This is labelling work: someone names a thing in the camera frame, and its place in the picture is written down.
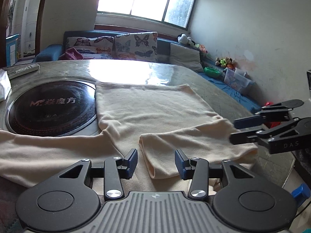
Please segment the right butterfly print cushion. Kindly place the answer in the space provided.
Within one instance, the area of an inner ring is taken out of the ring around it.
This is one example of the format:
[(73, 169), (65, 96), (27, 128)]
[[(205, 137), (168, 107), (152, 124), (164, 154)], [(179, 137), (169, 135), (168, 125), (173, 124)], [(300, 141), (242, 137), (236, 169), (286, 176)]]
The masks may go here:
[(129, 33), (114, 38), (118, 59), (157, 62), (157, 32)]

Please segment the small plush toys pile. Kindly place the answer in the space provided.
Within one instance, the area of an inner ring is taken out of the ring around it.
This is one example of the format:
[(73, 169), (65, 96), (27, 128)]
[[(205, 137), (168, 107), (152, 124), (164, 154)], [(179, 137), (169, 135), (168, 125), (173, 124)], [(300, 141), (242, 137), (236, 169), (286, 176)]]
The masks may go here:
[(220, 66), (221, 68), (228, 68), (230, 70), (234, 70), (236, 67), (236, 61), (229, 57), (224, 57), (224, 58), (217, 57), (215, 65)]

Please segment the blue corner sofa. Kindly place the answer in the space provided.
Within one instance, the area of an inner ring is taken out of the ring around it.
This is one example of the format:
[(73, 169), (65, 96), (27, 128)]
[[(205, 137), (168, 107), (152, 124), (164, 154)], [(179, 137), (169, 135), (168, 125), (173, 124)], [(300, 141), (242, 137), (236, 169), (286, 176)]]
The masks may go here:
[[(65, 52), (65, 49), (69, 46), (69, 42), (67, 39), (69, 37), (85, 37), (85, 38), (95, 38), (101, 36), (109, 36), (116, 37), (118, 35), (122, 35), (124, 32), (116, 32), (109, 30), (83, 30), (83, 31), (66, 31), (63, 37), (63, 44), (52, 44), (41, 51), (38, 55), (35, 56), (34, 62), (50, 62), (57, 61), (59, 57)], [(176, 43), (176, 41), (169, 40), (167, 37), (162, 37), (159, 35), (158, 37), (158, 62), (168, 64), (172, 59), (170, 45), (172, 43)], [(208, 70), (216, 70), (219, 75), (215, 73), (205, 73), (200, 72), (199, 74), (208, 80), (209, 82), (215, 84), (218, 88), (223, 90), (237, 102), (239, 102), (242, 106), (248, 109), (251, 113), (255, 113), (260, 109), (259, 104), (247, 96), (246, 94), (242, 94), (237, 90), (233, 89), (229, 85), (225, 84), (225, 75), (226, 71), (222, 68), (217, 68), (215, 65), (211, 64), (211, 60), (208, 56), (200, 53), (200, 66), (202, 68), (208, 68)]]

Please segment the cream beige garment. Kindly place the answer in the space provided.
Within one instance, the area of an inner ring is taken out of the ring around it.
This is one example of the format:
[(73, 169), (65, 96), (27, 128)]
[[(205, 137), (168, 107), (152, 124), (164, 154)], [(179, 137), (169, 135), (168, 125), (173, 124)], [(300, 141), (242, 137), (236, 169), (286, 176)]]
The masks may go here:
[(1, 132), (1, 176), (32, 187), (83, 158), (102, 163), (138, 150), (125, 191), (188, 191), (175, 166), (175, 150), (210, 163), (230, 159), (250, 168), (257, 146), (232, 145), (233, 124), (190, 86), (96, 83), (96, 136), (35, 137)]

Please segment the light blue cabinet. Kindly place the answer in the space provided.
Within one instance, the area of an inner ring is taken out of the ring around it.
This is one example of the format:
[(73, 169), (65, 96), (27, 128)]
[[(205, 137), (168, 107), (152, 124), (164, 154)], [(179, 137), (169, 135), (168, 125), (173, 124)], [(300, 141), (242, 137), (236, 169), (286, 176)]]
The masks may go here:
[(17, 40), (19, 34), (6, 37), (6, 66), (13, 66), (17, 62)]

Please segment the black round induction cooktop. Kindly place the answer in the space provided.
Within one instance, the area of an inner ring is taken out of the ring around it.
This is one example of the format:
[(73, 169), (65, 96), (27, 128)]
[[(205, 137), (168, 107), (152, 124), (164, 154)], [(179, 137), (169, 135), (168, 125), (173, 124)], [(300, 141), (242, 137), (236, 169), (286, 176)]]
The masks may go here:
[(95, 85), (61, 80), (21, 93), (8, 106), (5, 124), (20, 135), (59, 137), (81, 131), (95, 117)]

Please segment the dark wooden door frame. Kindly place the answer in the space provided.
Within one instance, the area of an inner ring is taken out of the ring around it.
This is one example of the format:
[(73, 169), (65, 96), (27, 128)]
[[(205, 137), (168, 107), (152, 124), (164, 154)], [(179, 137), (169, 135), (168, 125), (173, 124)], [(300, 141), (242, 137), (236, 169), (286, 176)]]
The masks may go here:
[(44, 3), (45, 0), (1, 0), (1, 67), (7, 67), (6, 37), (11, 35), (19, 34), (17, 62), (39, 54)]

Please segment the butterfly print cushion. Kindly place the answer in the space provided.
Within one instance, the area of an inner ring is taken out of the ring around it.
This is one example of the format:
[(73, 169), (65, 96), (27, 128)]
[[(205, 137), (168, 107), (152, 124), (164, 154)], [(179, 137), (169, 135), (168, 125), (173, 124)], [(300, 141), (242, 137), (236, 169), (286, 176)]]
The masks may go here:
[(68, 37), (65, 50), (70, 51), (77, 59), (113, 59), (114, 37)]
[(118, 59), (157, 62), (157, 32), (129, 33), (114, 38)]

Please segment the magenta cloth on sofa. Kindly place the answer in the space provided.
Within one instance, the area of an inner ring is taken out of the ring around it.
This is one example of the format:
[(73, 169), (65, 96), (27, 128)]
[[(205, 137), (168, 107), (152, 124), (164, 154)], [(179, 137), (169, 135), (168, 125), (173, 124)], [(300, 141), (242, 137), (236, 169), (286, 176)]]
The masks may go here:
[(74, 47), (68, 48), (60, 57), (59, 61), (83, 60), (84, 57)]

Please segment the pink white tissue pack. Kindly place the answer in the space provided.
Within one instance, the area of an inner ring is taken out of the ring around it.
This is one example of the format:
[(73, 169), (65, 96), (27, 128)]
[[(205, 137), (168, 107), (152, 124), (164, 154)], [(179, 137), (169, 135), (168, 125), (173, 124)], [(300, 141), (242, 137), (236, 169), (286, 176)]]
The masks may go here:
[(7, 71), (0, 70), (0, 102), (5, 101), (11, 90), (10, 79)]

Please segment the panda plush toy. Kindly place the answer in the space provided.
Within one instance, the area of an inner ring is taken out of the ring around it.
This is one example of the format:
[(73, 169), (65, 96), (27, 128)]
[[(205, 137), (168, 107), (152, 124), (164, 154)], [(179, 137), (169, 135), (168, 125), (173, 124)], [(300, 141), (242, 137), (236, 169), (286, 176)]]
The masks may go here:
[(191, 39), (191, 37), (187, 36), (186, 34), (180, 34), (177, 37), (178, 43), (186, 46), (195, 47), (195, 42)]

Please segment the grey plain cushion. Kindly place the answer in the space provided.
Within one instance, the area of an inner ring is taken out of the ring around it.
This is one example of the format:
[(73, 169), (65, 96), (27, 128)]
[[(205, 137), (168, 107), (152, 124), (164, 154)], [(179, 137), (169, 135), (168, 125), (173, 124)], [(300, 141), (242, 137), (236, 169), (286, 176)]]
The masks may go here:
[(173, 43), (170, 44), (170, 64), (183, 66), (197, 73), (204, 71), (199, 51)]

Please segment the left butterfly print cushion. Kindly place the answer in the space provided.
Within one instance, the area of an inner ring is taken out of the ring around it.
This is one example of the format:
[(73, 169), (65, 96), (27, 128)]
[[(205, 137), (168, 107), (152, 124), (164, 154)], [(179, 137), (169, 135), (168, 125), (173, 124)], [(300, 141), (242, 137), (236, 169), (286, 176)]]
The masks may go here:
[(65, 50), (70, 51), (77, 59), (113, 59), (114, 37), (68, 37)]

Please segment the green plastic bowl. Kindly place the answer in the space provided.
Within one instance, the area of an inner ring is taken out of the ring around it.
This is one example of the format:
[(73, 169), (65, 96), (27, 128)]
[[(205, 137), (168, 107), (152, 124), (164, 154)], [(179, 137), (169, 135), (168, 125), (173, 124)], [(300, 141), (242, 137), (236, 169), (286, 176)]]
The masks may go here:
[(222, 75), (222, 72), (211, 67), (205, 67), (204, 73), (211, 78), (219, 78)]

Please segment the grey remote control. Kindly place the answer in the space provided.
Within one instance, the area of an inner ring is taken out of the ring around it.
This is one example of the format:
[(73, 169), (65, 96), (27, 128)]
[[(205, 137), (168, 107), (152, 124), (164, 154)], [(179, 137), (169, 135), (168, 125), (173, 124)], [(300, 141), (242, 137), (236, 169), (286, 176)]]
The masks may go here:
[(32, 72), (36, 72), (40, 69), (39, 64), (30, 64), (20, 68), (14, 68), (7, 71), (9, 79), (14, 79)]

